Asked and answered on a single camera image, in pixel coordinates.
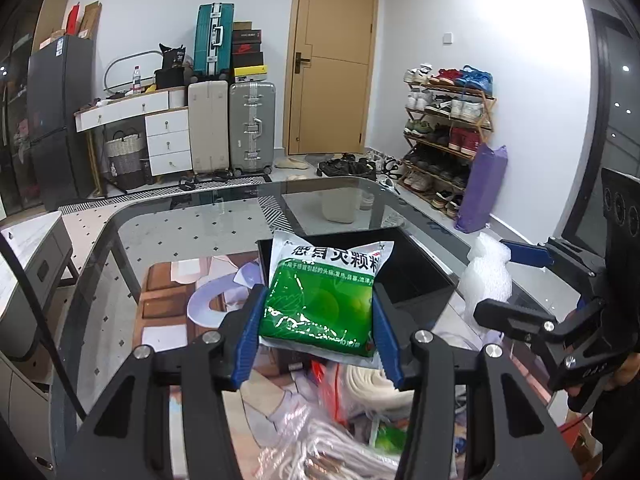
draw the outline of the red sneaker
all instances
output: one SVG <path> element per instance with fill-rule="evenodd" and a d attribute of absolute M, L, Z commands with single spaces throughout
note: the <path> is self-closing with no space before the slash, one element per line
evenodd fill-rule
<path fill-rule="evenodd" d="M 463 73 L 456 68 L 444 69 L 441 68 L 438 71 L 438 75 L 432 75 L 429 78 L 429 82 L 440 85 L 455 85 L 454 81 L 462 77 Z"/>
<path fill-rule="evenodd" d="M 460 151 L 465 155 L 475 155 L 478 152 L 478 146 L 481 143 L 480 134 L 471 130 L 465 131 L 465 140 L 462 143 Z"/>
<path fill-rule="evenodd" d="M 452 128 L 449 136 L 449 149 L 459 152 L 465 141 L 466 132 L 467 130 L 464 128 Z"/>

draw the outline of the purple bag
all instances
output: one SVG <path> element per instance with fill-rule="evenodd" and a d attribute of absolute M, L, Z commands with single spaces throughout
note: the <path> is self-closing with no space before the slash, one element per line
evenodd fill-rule
<path fill-rule="evenodd" d="M 498 199 L 507 161 L 506 146 L 495 151 L 486 144 L 480 146 L 474 157 L 465 197 L 460 206 L 456 222 L 458 231 L 472 233 L 485 228 Z"/>

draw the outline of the green shoe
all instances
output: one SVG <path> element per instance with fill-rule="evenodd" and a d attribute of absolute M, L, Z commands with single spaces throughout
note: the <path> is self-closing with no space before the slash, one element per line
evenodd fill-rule
<path fill-rule="evenodd" d="M 433 128 L 427 121 L 415 121 L 414 128 L 412 129 L 412 133 L 414 135 L 424 137 L 427 134 L 430 134 L 433 131 Z"/>
<path fill-rule="evenodd" d="M 406 124 L 404 125 L 404 132 L 406 134 L 410 134 L 413 129 L 414 129 L 414 123 L 417 123 L 418 121 L 414 121 L 412 119 L 409 119 Z"/>

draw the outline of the silver suitcase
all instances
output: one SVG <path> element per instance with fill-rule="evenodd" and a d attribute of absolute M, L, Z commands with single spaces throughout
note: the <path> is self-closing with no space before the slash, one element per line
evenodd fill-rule
<path fill-rule="evenodd" d="M 229 91 L 229 145 L 235 176 L 271 173 L 276 117 L 273 83 L 235 83 Z"/>
<path fill-rule="evenodd" d="M 189 142 L 195 173 L 229 168 L 226 81 L 189 85 Z"/>

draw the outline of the blue gripper pad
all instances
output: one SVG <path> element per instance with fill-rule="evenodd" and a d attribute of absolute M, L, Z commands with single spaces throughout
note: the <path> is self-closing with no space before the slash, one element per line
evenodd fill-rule
<path fill-rule="evenodd" d="M 373 293 L 371 306 L 373 341 L 380 354 L 380 360 L 385 369 L 386 378 L 389 379 L 396 388 L 400 389 L 404 382 L 404 375 L 400 368 L 398 342 L 375 292 Z"/>
<path fill-rule="evenodd" d="M 529 267 L 550 267 L 554 260 L 544 247 L 501 240 L 511 250 L 511 261 Z"/>
<path fill-rule="evenodd" d="M 258 329 L 268 291 L 268 288 L 262 288 L 236 346 L 234 371 L 231 374 L 231 383 L 236 389 L 249 378 L 251 368 L 254 366 L 255 354 L 258 351 Z"/>

